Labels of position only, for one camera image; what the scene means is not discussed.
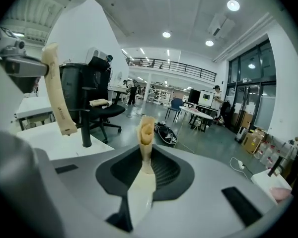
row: small box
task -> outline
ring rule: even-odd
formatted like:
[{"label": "small box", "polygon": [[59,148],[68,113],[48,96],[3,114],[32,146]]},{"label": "small box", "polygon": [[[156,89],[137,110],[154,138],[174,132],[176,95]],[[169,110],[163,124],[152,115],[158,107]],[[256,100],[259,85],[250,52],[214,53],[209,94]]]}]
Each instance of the small box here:
[{"label": "small box", "polygon": [[260,137],[262,140],[265,140],[267,137],[267,133],[261,128],[255,129],[253,134],[256,135],[257,137]]},{"label": "small box", "polygon": [[254,135],[253,133],[247,133],[242,146],[248,153],[254,154],[254,150],[261,141],[262,139],[257,135]]}]

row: chair armrest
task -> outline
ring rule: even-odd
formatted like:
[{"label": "chair armrest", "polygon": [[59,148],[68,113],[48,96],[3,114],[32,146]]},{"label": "chair armrest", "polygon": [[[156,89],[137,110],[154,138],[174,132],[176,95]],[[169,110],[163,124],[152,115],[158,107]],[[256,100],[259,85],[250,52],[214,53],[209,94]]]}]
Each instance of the chair armrest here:
[{"label": "chair armrest", "polygon": [[98,91],[98,89],[94,87],[82,87],[82,89],[86,91]]},{"label": "chair armrest", "polygon": [[70,112],[74,112],[74,111],[85,111],[85,112],[89,112],[89,109],[69,109]]}]

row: pink object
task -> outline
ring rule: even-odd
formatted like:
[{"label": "pink object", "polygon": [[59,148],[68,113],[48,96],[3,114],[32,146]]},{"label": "pink object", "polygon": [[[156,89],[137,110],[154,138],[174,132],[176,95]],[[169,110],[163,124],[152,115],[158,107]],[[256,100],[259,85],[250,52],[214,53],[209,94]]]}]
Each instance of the pink object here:
[{"label": "pink object", "polygon": [[269,191],[277,203],[280,203],[291,194],[291,190],[287,188],[270,188]]}]

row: white table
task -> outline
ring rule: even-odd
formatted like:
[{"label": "white table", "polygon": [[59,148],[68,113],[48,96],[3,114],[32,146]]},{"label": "white table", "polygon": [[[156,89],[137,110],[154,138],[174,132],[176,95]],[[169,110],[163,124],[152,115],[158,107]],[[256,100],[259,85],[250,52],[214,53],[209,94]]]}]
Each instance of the white table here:
[{"label": "white table", "polygon": [[263,172],[260,172],[258,174],[254,174],[251,177],[251,181],[259,186],[262,191],[264,191],[270,199],[277,204],[277,201],[273,198],[272,194],[270,193],[271,188],[287,188],[292,190],[290,185],[286,182],[286,180],[278,174],[277,176],[272,174],[272,176],[268,176],[270,170],[265,170]]},{"label": "white table", "polygon": [[[200,111],[196,112],[196,111],[194,111],[194,110],[192,110],[192,109],[190,109],[190,108],[184,107],[184,106],[180,106],[180,109],[182,109],[185,113],[184,113],[184,116],[183,116],[183,120],[182,120],[181,127],[180,127],[180,129],[178,130],[178,133],[177,133],[177,139],[178,139],[178,142],[177,142],[177,143],[180,143],[180,142],[179,142],[179,135],[180,135],[180,131],[182,130],[183,122],[184,122],[184,120],[185,120],[185,117],[186,117],[186,114],[187,114],[187,113],[190,113],[190,114],[192,114],[192,115],[195,115],[195,116],[198,116],[198,117],[201,117],[201,118],[202,118],[202,120],[201,120],[201,126],[200,126],[200,131],[203,131],[203,132],[205,132],[205,129],[206,129],[206,126],[207,126],[207,123],[205,122],[205,123],[204,123],[204,126],[203,126],[203,129],[202,129],[202,123],[203,123],[203,120],[204,120],[204,119],[213,120],[213,117],[211,117],[211,116],[209,116],[209,115],[207,115],[207,114],[205,114],[205,113],[202,113],[202,112],[200,112]],[[197,146],[196,146],[195,151],[193,151],[192,149],[190,149],[189,147],[187,147],[185,144],[182,144],[182,143],[180,143],[180,144],[183,145],[184,147],[188,148],[188,149],[189,149],[190,151],[192,151],[193,153],[195,153],[195,151],[198,149],[199,141],[198,141],[198,143],[197,143]]]},{"label": "white table", "polygon": [[70,136],[62,136],[56,122],[20,131],[17,137],[27,141],[33,148],[46,151],[50,160],[91,155],[114,149],[93,136],[90,137],[92,146],[85,148],[82,145],[80,129]]},{"label": "white table", "polygon": [[23,120],[32,118],[37,115],[51,114],[52,107],[49,98],[46,97],[30,97],[24,98],[15,113],[15,117],[20,123],[20,127],[24,130]]}]

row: glass window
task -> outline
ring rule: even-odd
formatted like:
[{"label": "glass window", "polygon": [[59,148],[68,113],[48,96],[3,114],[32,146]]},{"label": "glass window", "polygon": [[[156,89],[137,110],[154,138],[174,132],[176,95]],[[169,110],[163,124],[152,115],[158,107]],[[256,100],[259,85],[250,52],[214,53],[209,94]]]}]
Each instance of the glass window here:
[{"label": "glass window", "polygon": [[249,105],[249,103],[253,103],[255,104],[257,102],[258,99],[258,85],[251,85],[249,87],[249,95],[248,95],[248,100],[247,100],[247,105]]},{"label": "glass window", "polygon": [[238,59],[235,59],[230,64],[230,81],[229,83],[234,83],[237,81],[237,73],[238,73]]},{"label": "glass window", "polygon": [[262,96],[276,97],[276,85],[264,85]]},{"label": "glass window", "polygon": [[231,105],[233,105],[233,102],[234,102],[234,96],[235,96],[235,87],[228,88],[227,91],[226,91],[226,97],[225,97],[225,100],[226,100],[226,101],[229,101],[229,103],[230,103]]},{"label": "glass window", "polygon": [[263,60],[264,77],[276,75],[275,60],[272,46],[266,43],[260,47]]},{"label": "glass window", "polygon": [[268,131],[275,107],[276,85],[264,85],[255,126]]},{"label": "glass window", "polygon": [[261,78],[261,69],[257,49],[240,58],[240,80]]}]

